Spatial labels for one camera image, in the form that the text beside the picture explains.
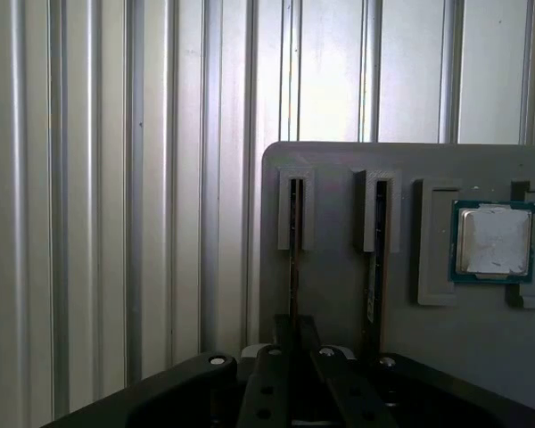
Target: gray panel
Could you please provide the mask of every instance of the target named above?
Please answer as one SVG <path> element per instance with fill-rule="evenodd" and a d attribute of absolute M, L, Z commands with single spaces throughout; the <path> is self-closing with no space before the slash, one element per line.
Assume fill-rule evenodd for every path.
<path fill-rule="evenodd" d="M 379 141 L 438 142 L 443 18 L 440 0 L 384 1 Z"/>
<path fill-rule="evenodd" d="M 300 140 L 358 138 L 363 2 L 302 6 Z"/>
<path fill-rule="evenodd" d="M 0 426 L 29 420 L 22 3 L 0 2 Z"/>
<path fill-rule="evenodd" d="M 518 144 L 527 3 L 468 1 L 458 142 Z"/>
<path fill-rule="evenodd" d="M 368 0 L 363 9 L 358 141 L 378 141 L 383 0 Z"/>
<path fill-rule="evenodd" d="M 101 396 L 97 6 L 67 2 L 70 411 Z"/>
<path fill-rule="evenodd" d="M 292 42 L 288 37 L 279 37 L 282 21 L 285 29 L 288 28 L 292 19 L 292 8 L 284 8 L 273 0 L 260 0 L 258 2 L 258 23 L 254 31 L 254 44 L 261 54 L 256 58 L 256 97 L 255 97 L 255 126 L 252 135 L 250 165 L 250 240 L 248 247 L 248 343 L 257 343 L 259 340 L 259 236 L 261 221 L 261 162 L 264 151 L 281 139 L 287 140 L 285 132 L 288 127 L 288 115 L 284 114 L 286 101 L 282 101 L 280 119 L 280 94 L 281 84 L 283 91 L 289 87 L 289 77 L 280 78 L 280 68 L 288 70 L 284 64 L 288 55 L 293 55 L 294 49 L 290 49 Z M 281 49 L 284 49 L 284 57 L 280 64 Z"/>
<path fill-rule="evenodd" d="M 29 425 L 52 419 L 52 175 L 48 2 L 26 5 L 26 120 L 28 126 Z"/>
<path fill-rule="evenodd" d="M 143 206 L 141 243 L 142 377 L 171 363 L 173 3 L 144 2 Z"/>
<path fill-rule="evenodd" d="M 388 254 L 385 263 L 381 350 L 402 354 L 535 408 L 535 310 L 510 306 L 506 298 L 510 286 L 506 285 L 457 284 L 455 298 L 450 299 L 442 294 L 451 294 L 451 288 L 440 287 L 440 281 L 448 278 L 449 220 L 456 181 L 461 180 L 460 199 L 508 201 L 512 175 L 535 182 L 535 146 L 298 143 L 270 147 L 262 189 L 260 341 L 270 340 L 273 314 L 287 310 L 289 252 L 277 249 L 273 233 L 278 219 L 279 169 L 313 168 L 317 174 L 317 240 L 312 251 L 300 256 L 300 312 L 315 317 L 322 342 L 360 350 L 363 290 L 371 258 L 357 254 L 352 245 L 356 221 L 352 170 L 395 166 L 402 179 L 400 252 Z M 419 180 L 424 191 L 416 197 Z M 430 201 L 424 200 L 427 193 L 433 195 Z M 436 217 L 429 221 L 418 217 L 416 205 L 423 213 L 430 205 Z M 416 225 L 422 220 L 432 239 L 421 240 Z M 428 245 L 416 252 L 418 243 Z M 424 253 L 428 266 L 422 264 Z M 427 269 L 422 278 L 425 295 L 416 289 L 416 267 Z M 429 305 L 455 306 L 427 308 L 416 305 L 417 299 Z"/>
<path fill-rule="evenodd" d="M 200 348 L 200 207 L 204 2 L 178 3 L 177 133 L 174 215 L 173 362 Z"/>
<path fill-rule="evenodd" d="M 281 127 L 279 138 L 272 139 L 270 143 L 276 140 L 296 141 L 299 140 L 299 125 L 300 125 L 300 58 L 301 58 L 301 19 L 302 19 L 302 3 L 303 0 L 283 0 L 280 6 L 273 0 L 270 2 L 259 2 L 259 31 L 269 26 L 273 30 L 269 34 L 272 43 L 269 45 L 266 42 L 258 45 L 258 50 L 261 52 L 258 55 L 258 65 L 269 61 L 268 67 L 275 67 L 276 72 L 272 74 L 272 78 L 278 78 L 281 73 L 280 97 L 273 100 L 273 105 L 278 105 L 280 108 L 279 126 Z M 281 33 L 281 40 L 277 40 L 274 35 Z M 259 33 L 259 40 L 265 36 L 265 30 Z M 281 45 L 274 44 L 275 41 L 280 41 Z M 274 47 L 281 49 L 278 56 L 274 56 Z M 259 75 L 257 81 L 259 86 L 263 86 L 262 78 L 263 72 L 258 67 Z"/>
<path fill-rule="evenodd" d="M 202 159 L 202 350 L 215 350 L 218 295 L 218 157 L 222 4 L 205 8 L 204 135 Z"/>
<path fill-rule="evenodd" d="M 250 88 L 247 54 L 250 2 L 222 4 L 218 172 L 218 350 L 238 355 L 245 340 L 248 231 L 248 147 Z"/>
<path fill-rule="evenodd" d="M 101 2 L 100 322 L 101 395 L 125 386 L 127 281 L 127 3 Z"/>

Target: metal wall panel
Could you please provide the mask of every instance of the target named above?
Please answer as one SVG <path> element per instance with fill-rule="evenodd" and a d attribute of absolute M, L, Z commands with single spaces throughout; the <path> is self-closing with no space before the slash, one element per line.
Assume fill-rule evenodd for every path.
<path fill-rule="evenodd" d="M 52 174 L 48 2 L 26 3 L 29 422 L 52 418 Z"/>
<path fill-rule="evenodd" d="M 99 160 L 99 298 L 101 396 L 126 384 L 128 247 L 128 35 L 130 10 L 122 0 L 100 6 L 101 96 Z"/>
<path fill-rule="evenodd" d="M 531 1 L 0 1 L 0 426 L 258 340 L 274 141 L 517 144 Z"/>
<path fill-rule="evenodd" d="M 300 140 L 357 141 L 362 21 L 362 2 L 303 2 Z"/>
<path fill-rule="evenodd" d="M 98 20 L 95 0 L 67 2 L 70 411 L 101 398 Z"/>
<path fill-rule="evenodd" d="M 144 2 L 143 206 L 141 242 L 142 377 L 171 364 L 172 27 L 169 1 Z"/>
<path fill-rule="evenodd" d="M 384 2 L 379 141 L 438 143 L 444 24 L 439 0 Z"/>
<path fill-rule="evenodd" d="M 465 2 L 459 143 L 518 144 L 527 3 Z"/>
<path fill-rule="evenodd" d="M 178 3 L 177 122 L 174 160 L 172 362 L 201 347 L 201 199 L 204 2 Z"/>

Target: metal screw head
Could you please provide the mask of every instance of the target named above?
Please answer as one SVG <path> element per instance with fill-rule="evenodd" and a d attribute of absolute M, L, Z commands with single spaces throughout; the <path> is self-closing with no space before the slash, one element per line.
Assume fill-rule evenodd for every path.
<path fill-rule="evenodd" d="M 224 364 L 225 361 L 226 359 L 224 357 L 212 357 L 210 359 L 210 363 L 213 364 L 214 366 L 219 366 L 220 364 Z"/>
<path fill-rule="evenodd" d="M 396 366 L 396 361 L 394 361 L 392 358 L 390 357 L 382 357 L 381 359 L 378 360 L 379 364 L 383 367 L 394 367 Z"/>
<path fill-rule="evenodd" d="M 321 348 L 319 350 L 319 353 L 321 355 L 325 355 L 326 357 L 331 357 L 331 356 L 335 355 L 335 352 L 331 348 Z"/>

